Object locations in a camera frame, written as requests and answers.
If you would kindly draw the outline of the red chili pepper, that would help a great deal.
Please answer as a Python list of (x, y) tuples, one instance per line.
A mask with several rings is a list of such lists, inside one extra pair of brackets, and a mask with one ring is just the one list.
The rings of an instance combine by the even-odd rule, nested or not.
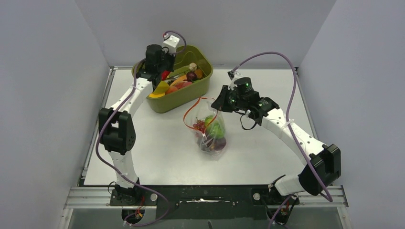
[(165, 81), (168, 76), (170, 75), (171, 71), (165, 70), (162, 74), (161, 74), (161, 80)]

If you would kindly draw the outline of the clear zip top bag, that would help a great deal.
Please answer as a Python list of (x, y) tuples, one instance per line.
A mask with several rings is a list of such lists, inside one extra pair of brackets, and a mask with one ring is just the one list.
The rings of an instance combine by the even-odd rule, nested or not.
[(185, 112), (182, 120), (192, 132), (198, 149), (218, 159), (227, 146), (226, 126), (222, 112), (211, 107), (213, 102), (211, 97), (199, 97)]

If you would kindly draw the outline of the green cabbage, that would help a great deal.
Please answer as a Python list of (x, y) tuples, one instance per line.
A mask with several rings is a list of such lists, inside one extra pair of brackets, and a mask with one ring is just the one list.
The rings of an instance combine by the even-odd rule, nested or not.
[(218, 115), (214, 120), (214, 115), (205, 118), (205, 133), (213, 138), (223, 138), (225, 136), (225, 124), (223, 119)]

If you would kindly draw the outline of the red grape bunch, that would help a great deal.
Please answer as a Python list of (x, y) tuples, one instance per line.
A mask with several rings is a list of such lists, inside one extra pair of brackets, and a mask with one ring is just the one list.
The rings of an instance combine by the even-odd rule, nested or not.
[(192, 125), (193, 130), (201, 132), (202, 134), (205, 134), (206, 131), (206, 125), (205, 121), (202, 119), (197, 119), (195, 123)]

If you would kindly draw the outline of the purple red onion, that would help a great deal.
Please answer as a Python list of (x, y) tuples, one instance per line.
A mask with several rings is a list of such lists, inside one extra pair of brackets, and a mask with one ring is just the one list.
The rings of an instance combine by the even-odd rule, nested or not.
[(221, 151), (221, 150), (223, 150), (225, 148), (226, 143), (227, 143), (227, 141), (226, 141), (225, 137), (217, 138), (217, 139), (214, 140), (213, 149), (215, 151)]

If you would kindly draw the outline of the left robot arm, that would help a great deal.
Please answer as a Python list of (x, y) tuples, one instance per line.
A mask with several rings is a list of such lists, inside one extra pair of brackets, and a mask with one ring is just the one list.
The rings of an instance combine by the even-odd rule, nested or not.
[(110, 108), (101, 108), (98, 113), (96, 155), (117, 176), (112, 194), (115, 200), (128, 204), (142, 200), (145, 187), (139, 183), (131, 153), (136, 141), (132, 117), (159, 83), (173, 72), (176, 51), (176, 45), (147, 46), (145, 58), (131, 70), (133, 82), (128, 90)]

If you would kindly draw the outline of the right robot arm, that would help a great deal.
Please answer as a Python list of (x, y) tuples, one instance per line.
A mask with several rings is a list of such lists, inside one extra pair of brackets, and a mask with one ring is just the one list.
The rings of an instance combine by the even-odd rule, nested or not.
[(272, 183), (269, 199), (282, 203), (290, 194), (308, 192), (313, 196), (325, 193), (341, 175), (341, 151), (326, 145), (305, 132), (269, 97), (261, 97), (248, 77), (223, 85), (212, 108), (221, 112), (242, 111), (266, 130), (276, 135), (305, 165), (298, 175), (285, 175)]

